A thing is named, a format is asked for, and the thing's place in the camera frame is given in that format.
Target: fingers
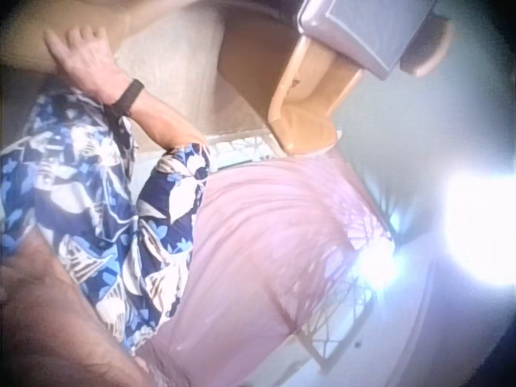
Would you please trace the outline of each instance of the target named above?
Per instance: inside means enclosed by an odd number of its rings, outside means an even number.
[[[59,36],[52,30],[45,31],[44,40],[52,56],[62,64],[70,52],[66,44],[64,44],[61,39],[59,39]]]
[[[87,42],[90,42],[95,39],[94,30],[90,26],[86,26],[81,29],[81,36]]]
[[[95,35],[102,40],[107,40],[107,30],[104,27],[100,27]]]
[[[81,45],[81,30],[79,27],[72,28],[66,35],[68,38],[68,45],[71,49],[78,48]]]

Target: hairy arm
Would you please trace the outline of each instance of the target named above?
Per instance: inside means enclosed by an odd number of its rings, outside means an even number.
[[[116,64],[103,28],[95,32],[91,27],[74,28],[66,43],[47,31],[45,42],[70,81],[103,104],[115,103],[132,81]],[[131,118],[163,149],[206,144],[202,133],[146,90],[132,106]]]
[[[0,270],[2,385],[152,385],[100,323],[38,231],[27,235]]]

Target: wooden furniture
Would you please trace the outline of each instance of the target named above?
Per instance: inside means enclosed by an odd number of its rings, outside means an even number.
[[[334,50],[251,15],[228,19],[218,70],[291,156],[335,144],[331,113],[362,75],[356,64]]]
[[[116,52],[129,36],[197,0],[26,0],[0,29],[0,62],[17,69],[51,73],[55,63],[43,41],[46,28],[62,39],[75,26],[107,29]]]

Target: watch strap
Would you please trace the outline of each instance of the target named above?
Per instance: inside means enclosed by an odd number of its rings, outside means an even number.
[[[119,100],[110,106],[111,112],[118,118],[131,116],[131,106],[135,103],[135,100],[138,98],[144,87],[145,86],[142,82],[137,79],[133,79]]]

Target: sunlight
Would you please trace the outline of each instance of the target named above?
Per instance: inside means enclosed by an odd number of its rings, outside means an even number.
[[[451,253],[468,272],[491,284],[516,284],[515,176],[456,177],[445,222]]]

